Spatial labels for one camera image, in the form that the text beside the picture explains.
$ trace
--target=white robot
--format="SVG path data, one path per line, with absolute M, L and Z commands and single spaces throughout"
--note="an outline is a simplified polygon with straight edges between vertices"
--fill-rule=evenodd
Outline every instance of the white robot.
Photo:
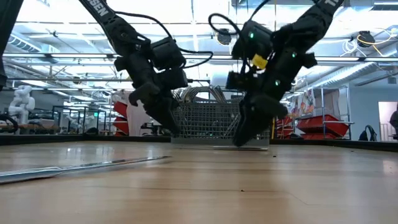
M 35 99 L 30 97 L 31 91 L 31 86 L 19 86 L 14 92 L 14 99 L 8 107 L 9 116 L 17 116 L 19 124 L 27 124 L 29 112 L 35 108 Z
M 81 129 L 81 128 L 83 127 L 81 124 L 79 124 L 79 123 L 77 122 L 77 119 L 73 119 L 70 115 L 68 115 L 68 116 L 66 117 L 66 119 L 70 121 L 70 124 L 76 126 L 78 129 Z M 95 117 L 94 117 L 93 115 L 87 116 L 86 119 L 85 119 L 85 128 L 86 128 L 87 124 L 89 124 L 89 123 L 90 123 L 92 120 L 94 120 L 94 119 L 95 119 Z

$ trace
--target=yellow label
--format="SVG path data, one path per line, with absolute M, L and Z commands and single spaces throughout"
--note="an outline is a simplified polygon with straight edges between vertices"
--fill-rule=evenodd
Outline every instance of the yellow label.
M 261 57 L 260 55 L 256 54 L 253 57 L 253 65 L 259 67 L 260 69 L 265 69 L 267 66 L 268 61 Z

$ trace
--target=wire rack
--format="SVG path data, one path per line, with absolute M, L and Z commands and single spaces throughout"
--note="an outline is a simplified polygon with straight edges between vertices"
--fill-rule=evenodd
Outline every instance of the wire rack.
M 206 91 L 206 88 L 200 88 L 200 91 L 192 88 L 193 94 L 187 94 L 191 97 L 181 102 L 174 112 L 180 134 L 172 138 L 172 143 L 232 145 L 240 119 L 239 99 L 227 100 L 220 91 L 215 94 L 210 91 L 214 100 L 198 98 L 195 96 L 197 93 Z M 268 146 L 269 130 L 258 134 L 249 145 Z

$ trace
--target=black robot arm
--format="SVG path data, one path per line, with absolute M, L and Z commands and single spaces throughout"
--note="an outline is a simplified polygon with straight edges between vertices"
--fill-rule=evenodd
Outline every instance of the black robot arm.
M 244 66 L 247 59 L 254 65 L 246 73 L 242 69 L 241 73 L 228 74 L 226 87 L 246 92 L 239 104 L 241 119 L 233 139 L 236 146 L 246 144 L 269 128 L 272 118 L 287 115 L 279 101 L 291 89 L 302 66 L 310 68 L 317 64 L 314 54 L 307 51 L 325 36 L 343 1 L 320 0 L 296 22 L 275 32 L 252 20 L 238 32 L 232 55 L 242 58 Z M 254 75 L 263 69 L 264 72 Z
M 173 133 L 178 132 L 172 111 L 178 106 L 171 90 L 188 86 L 182 67 L 186 60 L 171 37 L 151 43 L 123 18 L 116 15 L 105 0 L 79 0 L 103 28 L 115 52 L 118 71 L 126 70 L 136 89 L 129 101 L 141 100 L 146 113 Z M 156 73 L 154 68 L 163 70 Z

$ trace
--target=wooden table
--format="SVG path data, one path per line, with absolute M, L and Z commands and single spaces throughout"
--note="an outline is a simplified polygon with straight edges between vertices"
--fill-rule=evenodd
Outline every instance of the wooden table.
M 0 186 L 1 223 L 382 223 L 398 220 L 398 154 L 65 142 L 2 146 L 0 170 L 145 156 L 169 161 Z

